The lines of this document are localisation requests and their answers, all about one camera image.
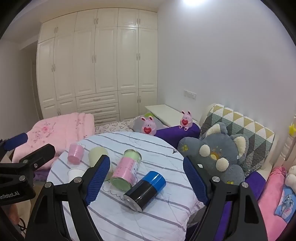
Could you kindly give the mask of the light green plastic cup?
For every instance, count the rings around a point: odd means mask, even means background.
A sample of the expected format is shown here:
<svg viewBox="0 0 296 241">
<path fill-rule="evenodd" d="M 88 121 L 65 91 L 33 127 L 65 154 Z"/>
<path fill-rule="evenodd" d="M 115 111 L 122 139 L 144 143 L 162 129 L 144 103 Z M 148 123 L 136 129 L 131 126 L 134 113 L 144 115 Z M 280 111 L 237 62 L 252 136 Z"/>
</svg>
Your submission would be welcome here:
<svg viewBox="0 0 296 241">
<path fill-rule="evenodd" d="M 95 147 L 95 148 L 91 149 L 88 153 L 88 159 L 90 162 L 90 166 L 94 167 L 102 155 L 109 156 L 106 148 Z M 109 171 L 106 175 L 105 181 L 110 180 L 110 178 L 112 177 L 112 174 L 113 174 L 113 166 L 112 166 L 112 162 L 110 162 Z"/>
</svg>

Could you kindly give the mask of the small white cup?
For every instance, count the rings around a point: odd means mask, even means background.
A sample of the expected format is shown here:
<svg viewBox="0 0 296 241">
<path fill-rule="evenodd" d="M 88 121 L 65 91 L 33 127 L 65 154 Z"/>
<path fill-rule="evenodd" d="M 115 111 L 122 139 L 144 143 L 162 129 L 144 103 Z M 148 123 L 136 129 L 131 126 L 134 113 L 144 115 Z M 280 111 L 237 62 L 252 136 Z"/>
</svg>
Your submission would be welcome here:
<svg viewBox="0 0 296 241">
<path fill-rule="evenodd" d="M 85 173 L 85 170 L 79 168 L 72 168 L 68 171 L 68 180 L 71 182 L 76 177 L 82 177 Z"/>
</svg>

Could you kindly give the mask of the pink plastic cup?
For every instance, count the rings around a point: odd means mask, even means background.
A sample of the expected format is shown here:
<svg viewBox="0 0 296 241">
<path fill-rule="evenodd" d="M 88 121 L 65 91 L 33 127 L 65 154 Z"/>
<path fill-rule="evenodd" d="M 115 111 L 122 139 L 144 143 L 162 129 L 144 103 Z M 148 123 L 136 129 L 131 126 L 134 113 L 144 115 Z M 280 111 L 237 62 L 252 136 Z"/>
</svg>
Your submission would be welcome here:
<svg viewBox="0 0 296 241">
<path fill-rule="evenodd" d="M 84 155 L 84 147 L 73 143 L 70 145 L 68 152 L 68 161 L 74 165 L 79 165 Z"/>
</svg>

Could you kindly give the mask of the pink blue pillow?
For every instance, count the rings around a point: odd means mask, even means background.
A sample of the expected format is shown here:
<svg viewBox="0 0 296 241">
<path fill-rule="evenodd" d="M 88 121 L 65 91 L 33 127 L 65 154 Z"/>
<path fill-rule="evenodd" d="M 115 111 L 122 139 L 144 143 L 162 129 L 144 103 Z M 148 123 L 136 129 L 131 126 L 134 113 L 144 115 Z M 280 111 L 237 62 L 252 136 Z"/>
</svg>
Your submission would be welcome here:
<svg viewBox="0 0 296 241">
<path fill-rule="evenodd" d="M 295 193 L 285 185 L 288 171 L 276 167 L 258 201 L 268 240 L 276 240 L 295 215 Z"/>
</svg>

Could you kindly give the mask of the pink folded quilt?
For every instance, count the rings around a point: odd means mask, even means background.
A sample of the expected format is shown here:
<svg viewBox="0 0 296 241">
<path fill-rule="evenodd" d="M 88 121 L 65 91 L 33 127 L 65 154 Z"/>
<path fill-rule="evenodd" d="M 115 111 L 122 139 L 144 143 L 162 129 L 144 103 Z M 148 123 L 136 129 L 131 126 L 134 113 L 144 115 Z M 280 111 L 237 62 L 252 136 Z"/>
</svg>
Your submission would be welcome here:
<svg viewBox="0 0 296 241">
<path fill-rule="evenodd" d="M 28 140 L 18 146 L 12 162 L 18 163 L 23 157 L 40 147 L 51 144 L 56 154 L 40 170 L 48 170 L 70 145 L 95 134 L 94 116 L 86 113 L 71 113 L 38 121 L 27 132 Z"/>
</svg>

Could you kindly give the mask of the grey bear plush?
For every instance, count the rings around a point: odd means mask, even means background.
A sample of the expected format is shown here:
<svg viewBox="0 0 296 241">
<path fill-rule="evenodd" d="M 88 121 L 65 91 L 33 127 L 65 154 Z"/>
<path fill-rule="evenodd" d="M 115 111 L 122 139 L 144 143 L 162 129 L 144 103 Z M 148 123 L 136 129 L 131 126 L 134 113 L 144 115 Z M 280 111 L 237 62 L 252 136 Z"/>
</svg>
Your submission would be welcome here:
<svg viewBox="0 0 296 241">
<path fill-rule="evenodd" d="M 242 163 L 246 158 L 249 141 L 246 135 L 229 135 L 222 122 L 214 124 L 201 139 L 185 137 L 177 150 L 183 157 L 201 165 L 209 175 L 219 177 L 224 183 L 239 185 L 245 181 Z"/>
</svg>

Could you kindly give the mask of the black can blue lid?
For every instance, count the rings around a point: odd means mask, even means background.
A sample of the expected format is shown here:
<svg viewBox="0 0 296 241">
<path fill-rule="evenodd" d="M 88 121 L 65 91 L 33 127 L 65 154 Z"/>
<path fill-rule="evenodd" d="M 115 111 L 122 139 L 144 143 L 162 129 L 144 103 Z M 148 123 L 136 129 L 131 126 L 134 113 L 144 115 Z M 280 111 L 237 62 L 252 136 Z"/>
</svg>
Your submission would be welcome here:
<svg viewBox="0 0 296 241">
<path fill-rule="evenodd" d="M 149 173 L 123 195 L 124 202 L 132 210 L 143 212 L 165 186 L 166 180 L 160 173 L 149 171 Z"/>
</svg>

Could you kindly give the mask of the striped white table cloth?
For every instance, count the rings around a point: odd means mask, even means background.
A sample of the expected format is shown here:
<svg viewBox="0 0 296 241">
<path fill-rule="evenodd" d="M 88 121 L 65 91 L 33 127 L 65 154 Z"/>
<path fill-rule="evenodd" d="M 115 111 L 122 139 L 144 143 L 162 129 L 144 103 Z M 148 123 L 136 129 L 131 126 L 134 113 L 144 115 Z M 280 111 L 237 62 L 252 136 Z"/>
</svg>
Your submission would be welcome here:
<svg viewBox="0 0 296 241">
<path fill-rule="evenodd" d="M 53 163 L 47 180 L 54 185 L 69 182 L 70 171 L 90 168 L 91 150 L 107 150 L 113 168 L 136 177 L 129 191 L 105 181 L 88 206 L 103 240 L 185 240 L 190 218 L 201 204 L 185 175 L 183 156 L 161 138 L 136 132 L 109 132 L 79 142 L 82 161 L 71 164 L 63 152 Z"/>
</svg>

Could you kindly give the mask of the triangle pattern pillow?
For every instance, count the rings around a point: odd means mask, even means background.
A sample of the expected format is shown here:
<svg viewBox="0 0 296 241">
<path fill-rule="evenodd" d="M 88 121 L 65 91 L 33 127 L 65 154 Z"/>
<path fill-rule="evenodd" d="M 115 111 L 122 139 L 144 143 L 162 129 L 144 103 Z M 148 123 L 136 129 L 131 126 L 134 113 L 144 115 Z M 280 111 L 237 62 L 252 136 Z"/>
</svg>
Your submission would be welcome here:
<svg viewBox="0 0 296 241">
<path fill-rule="evenodd" d="M 262 176 L 267 179 L 273 166 L 270 161 L 278 143 L 278 136 L 274 131 L 231 108 L 214 103 L 207 107 L 200 118 L 200 135 L 218 122 L 226 125 L 229 135 L 247 136 L 249 148 L 242 163 L 245 176 L 254 171 L 266 170 L 267 173 L 262 172 Z"/>
</svg>

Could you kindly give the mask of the heart pattern bed sheet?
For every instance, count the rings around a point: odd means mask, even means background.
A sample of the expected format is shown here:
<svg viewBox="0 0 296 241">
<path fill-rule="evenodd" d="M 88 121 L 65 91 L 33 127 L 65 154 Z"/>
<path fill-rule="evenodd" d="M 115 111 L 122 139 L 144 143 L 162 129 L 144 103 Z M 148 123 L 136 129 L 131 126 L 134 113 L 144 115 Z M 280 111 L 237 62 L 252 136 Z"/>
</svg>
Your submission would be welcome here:
<svg viewBox="0 0 296 241">
<path fill-rule="evenodd" d="M 107 123 L 102 126 L 95 127 L 95 134 L 109 133 L 109 132 L 133 132 L 133 124 L 135 118 L 114 123 Z"/>
</svg>

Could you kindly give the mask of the grey flower pillow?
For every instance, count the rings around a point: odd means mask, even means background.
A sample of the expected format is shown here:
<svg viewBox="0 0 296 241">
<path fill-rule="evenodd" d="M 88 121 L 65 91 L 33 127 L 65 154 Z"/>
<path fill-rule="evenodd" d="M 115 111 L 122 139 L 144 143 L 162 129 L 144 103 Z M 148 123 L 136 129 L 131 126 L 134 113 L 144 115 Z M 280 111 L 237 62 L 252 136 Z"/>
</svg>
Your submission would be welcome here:
<svg viewBox="0 0 296 241">
<path fill-rule="evenodd" d="M 154 123 L 156 124 L 156 130 L 161 130 L 163 128 L 167 128 L 166 125 L 164 125 L 158 118 L 156 118 L 152 113 L 146 113 L 144 115 L 138 116 L 132 120 L 130 124 L 128 124 L 128 127 L 131 128 L 134 132 L 141 133 L 142 128 L 144 127 L 144 120 L 142 120 L 142 117 L 144 117 L 147 121 L 151 121 L 149 119 L 149 116 L 153 118 Z"/>
</svg>

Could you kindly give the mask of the purple cushion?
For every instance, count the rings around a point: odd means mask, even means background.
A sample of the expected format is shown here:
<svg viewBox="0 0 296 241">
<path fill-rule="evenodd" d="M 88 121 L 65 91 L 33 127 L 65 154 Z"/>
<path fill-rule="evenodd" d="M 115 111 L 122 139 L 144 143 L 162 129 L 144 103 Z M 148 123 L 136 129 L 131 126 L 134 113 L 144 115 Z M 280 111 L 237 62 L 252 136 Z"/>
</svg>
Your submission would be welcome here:
<svg viewBox="0 0 296 241">
<path fill-rule="evenodd" d="M 169 128 L 157 130 L 155 134 L 156 137 L 161 138 L 175 149 L 178 147 L 178 143 L 181 139 L 185 137 L 199 138 L 199 135 L 200 128 L 195 123 L 193 123 L 192 127 L 189 128 L 187 131 L 185 131 L 184 128 L 172 126 Z"/>
</svg>

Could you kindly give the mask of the small pink bunny toy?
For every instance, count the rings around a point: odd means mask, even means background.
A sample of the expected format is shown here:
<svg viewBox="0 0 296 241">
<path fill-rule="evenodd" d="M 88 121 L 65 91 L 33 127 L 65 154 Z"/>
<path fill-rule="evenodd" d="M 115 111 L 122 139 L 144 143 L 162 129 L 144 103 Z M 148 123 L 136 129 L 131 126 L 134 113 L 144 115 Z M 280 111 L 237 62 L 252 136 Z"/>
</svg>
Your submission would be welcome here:
<svg viewBox="0 0 296 241">
<path fill-rule="evenodd" d="M 187 131 L 193 125 L 193 118 L 189 110 L 187 112 L 181 111 L 181 113 L 183 114 L 183 116 L 180 120 L 179 128 L 183 128 L 184 131 Z"/>
</svg>

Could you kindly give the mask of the white wardrobe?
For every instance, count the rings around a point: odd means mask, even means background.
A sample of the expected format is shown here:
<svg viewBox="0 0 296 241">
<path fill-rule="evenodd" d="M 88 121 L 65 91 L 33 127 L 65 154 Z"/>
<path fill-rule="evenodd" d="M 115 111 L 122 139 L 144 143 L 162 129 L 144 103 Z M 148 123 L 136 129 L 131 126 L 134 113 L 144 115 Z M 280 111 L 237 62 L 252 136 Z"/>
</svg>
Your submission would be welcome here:
<svg viewBox="0 0 296 241">
<path fill-rule="evenodd" d="M 89 9 L 44 22 L 37 87 L 44 118 L 90 113 L 100 126 L 145 114 L 158 98 L 157 14 Z"/>
</svg>

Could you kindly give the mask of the wall socket plate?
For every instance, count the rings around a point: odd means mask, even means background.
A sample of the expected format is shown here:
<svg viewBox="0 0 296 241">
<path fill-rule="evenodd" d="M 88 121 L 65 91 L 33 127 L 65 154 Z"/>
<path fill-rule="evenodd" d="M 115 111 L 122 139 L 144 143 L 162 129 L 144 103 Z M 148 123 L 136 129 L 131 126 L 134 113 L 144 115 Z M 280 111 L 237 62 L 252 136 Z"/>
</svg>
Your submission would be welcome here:
<svg viewBox="0 0 296 241">
<path fill-rule="evenodd" d="M 196 93 L 188 91 L 188 90 L 184 90 L 184 96 L 190 99 L 195 100 L 196 99 Z"/>
</svg>

